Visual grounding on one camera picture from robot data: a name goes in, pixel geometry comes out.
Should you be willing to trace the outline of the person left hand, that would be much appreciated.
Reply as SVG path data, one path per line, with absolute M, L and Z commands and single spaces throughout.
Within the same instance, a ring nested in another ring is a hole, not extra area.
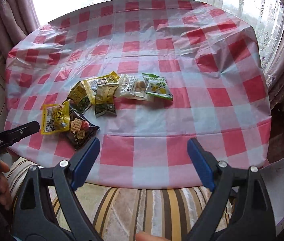
M 13 199 L 9 190 L 9 183 L 4 175 L 4 173 L 8 173 L 10 167 L 0 160 L 0 208 L 4 208 L 5 210 L 10 210 Z

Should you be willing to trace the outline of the person right hand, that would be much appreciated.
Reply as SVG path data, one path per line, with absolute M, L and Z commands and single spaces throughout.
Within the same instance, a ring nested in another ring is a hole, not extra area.
M 169 241 L 166 238 L 153 236 L 151 234 L 142 231 L 135 235 L 135 239 L 136 241 Z

